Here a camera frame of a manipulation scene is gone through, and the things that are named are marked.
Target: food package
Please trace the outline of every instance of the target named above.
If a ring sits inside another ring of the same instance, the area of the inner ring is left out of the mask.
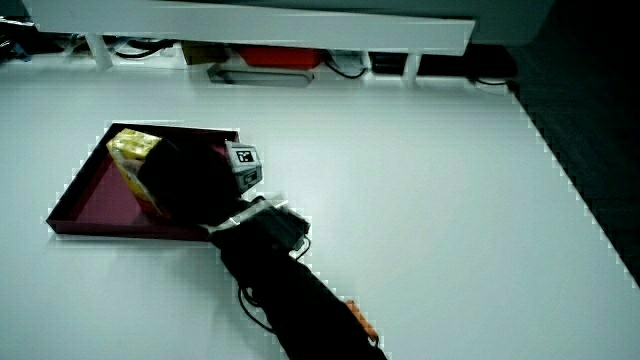
[[[160,140],[162,139],[157,136],[131,129],[123,129],[107,143],[107,149],[142,211],[170,219],[170,212],[157,202],[135,174],[129,172],[123,166],[125,160],[144,161],[149,151]]]

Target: red tray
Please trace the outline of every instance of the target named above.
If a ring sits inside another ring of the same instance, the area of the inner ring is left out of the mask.
[[[163,137],[196,138],[226,155],[225,140],[236,131],[112,124],[47,218],[57,234],[206,241],[207,231],[144,213],[107,150],[107,142],[129,128]]]

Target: black cable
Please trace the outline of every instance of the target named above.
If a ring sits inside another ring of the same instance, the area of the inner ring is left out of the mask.
[[[125,54],[125,53],[121,53],[119,51],[116,51],[116,55],[120,56],[123,59],[141,59],[143,57],[147,57],[149,55],[153,55],[153,54],[157,53],[160,50],[162,50],[162,49],[147,50],[147,51],[141,52],[139,54]]]
[[[262,326],[263,329],[273,334],[273,329],[267,327],[266,325],[261,323],[258,319],[253,317],[253,315],[249,313],[249,310],[247,310],[247,308],[244,306],[244,302],[242,301],[242,288],[240,287],[238,287],[238,300],[240,301],[240,306],[242,306],[242,310],[244,310],[244,312],[247,314],[247,316],[251,318],[251,320],[255,321],[256,324]]]
[[[380,348],[380,337],[376,335],[376,338],[373,340],[373,346]]]
[[[504,81],[504,82],[500,82],[500,83],[491,83],[491,82],[487,82],[487,81],[482,81],[480,79],[470,79],[471,82],[478,82],[480,84],[485,84],[485,85],[489,85],[489,86],[500,86],[500,85],[507,85],[508,81]]]
[[[159,41],[140,41],[140,40],[129,40],[127,45],[140,49],[140,50],[157,50],[164,49],[172,46],[176,41],[175,40],[159,40]]]
[[[116,55],[123,59],[141,59],[143,57],[147,57],[149,55],[153,55],[156,52],[166,49],[170,46],[173,46],[175,40],[160,40],[160,41],[139,41],[139,40],[129,40],[127,45],[132,48],[146,50],[139,54],[125,54],[119,51],[116,51]]]
[[[253,296],[249,294],[249,291],[247,290],[247,288],[242,288],[242,294],[244,295],[244,299],[247,300],[249,304],[255,307],[260,307],[260,304],[258,304],[256,299],[254,299]]]
[[[360,76],[364,75],[364,73],[366,73],[366,72],[367,72],[367,69],[362,69],[362,71],[361,71],[361,72],[360,72],[360,74],[358,74],[358,75],[347,75],[347,74],[345,74],[345,73],[343,73],[343,72],[339,71],[338,69],[334,68],[334,67],[333,67],[331,64],[329,64],[329,62],[328,62],[328,61],[326,61],[326,60],[325,60],[324,64],[325,64],[325,65],[327,65],[327,67],[328,67],[329,69],[331,69],[331,70],[335,71],[336,73],[338,73],[338,75],[340,75],[340,76],[342,76],[342,77],[345,77],[345,78],[347,78],[347,79],[357,79],[357,78],[359,78]]]
[[[296,257],[296,261],[297,261],[297,260],[299,260],[301,257],[303,257],[303,256],[304,256],[304,254],[306,254],[306,253],[307,253],[307,251],[309,251],[309,249],[311,249],[311,239],[309,239],[309,238],[307,237],[307,235],[305,235],[305,236],[304,236],[304,238],[305,238],[305,239],[307,239],[307,241],[309,242],[309,245],[307,245],[307,248],[306,248],[306,249],[304,249],[304,251],[302,252],[302,254],[300,254],[300,255],[298,255],[298,256]]]

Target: white table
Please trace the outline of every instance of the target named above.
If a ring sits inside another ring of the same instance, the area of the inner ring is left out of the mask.
[[[461,56],[474,20],[150,0],[27,0],[43,32],[82,33],[99,68],[112,66],[102,35],[233,44],[408,53],[415,81],[422,54]]]
[[[0,67],[2,359],[286,358],[212,246],[61,240],[44,223],[112,121],[149,120],[239,128],[264,161],[257,191],[311,217],[304,262],[389,359],[640,358],[636,284],[504,89],[225,87],[36,60]]]

